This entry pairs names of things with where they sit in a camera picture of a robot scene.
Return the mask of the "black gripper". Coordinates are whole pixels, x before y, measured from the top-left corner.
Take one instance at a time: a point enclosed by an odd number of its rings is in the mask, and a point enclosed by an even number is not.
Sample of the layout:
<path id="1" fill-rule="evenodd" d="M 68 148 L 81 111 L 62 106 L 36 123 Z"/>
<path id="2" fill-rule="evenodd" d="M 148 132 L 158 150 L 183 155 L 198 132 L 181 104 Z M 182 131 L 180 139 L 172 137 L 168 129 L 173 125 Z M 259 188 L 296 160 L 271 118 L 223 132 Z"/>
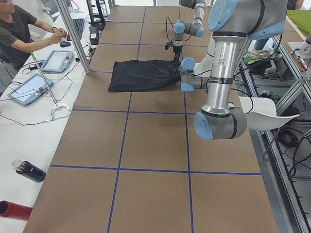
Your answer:
<path id="1" fill-rule="evenodd" d="M 171 78 L 180 78 L 180 62 L 169 62 L 169 76 Z"/>
<path id="2" fill-rule="evenodd" d="M 179 62 L 180 61 L 180 55 L 182 53 L 182 48 L 183 46 L 176 46 L 176 45 L 173 45 L 173 52 L 174 52 L 174 58 L 173 60 L 175 62 Z"/>

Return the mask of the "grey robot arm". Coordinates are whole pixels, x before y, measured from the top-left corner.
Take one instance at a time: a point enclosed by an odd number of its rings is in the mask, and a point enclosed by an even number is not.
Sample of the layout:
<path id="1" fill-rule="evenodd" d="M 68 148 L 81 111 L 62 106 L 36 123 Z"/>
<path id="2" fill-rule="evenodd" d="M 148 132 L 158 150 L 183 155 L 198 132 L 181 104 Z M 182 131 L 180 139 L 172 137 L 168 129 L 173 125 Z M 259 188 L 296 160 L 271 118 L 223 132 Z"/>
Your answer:
<path id="1" fill-rule="evenodd" d="M 208 16 L 215 43 L 212 61 L 204 58 L 197 64 L 187 57 L 178 68 L 183 92 L 207 91 L 207 101 L 195 115 L 201 139 L 232 139 L 244 133 L 246 116 L 229 100 L 234 74 L 248 42 L 283 32 L 287 4 L 285 0 L 218 0 L 213 4 Z"/>
<path id="2" fill-rule="evenodd" d="M 182 53 L 184 34 L 190 36 L 202 37 L 205 29 L 202 26 L 203 16 L 206 9 L 205 0 L 180 0 L 180 6 L 184 6 L 194 10 L 192 23 L 180 19 L 173 26 L 173 40 L 171 42 L 174 52 L 174 61 L 179 62 Z"/>

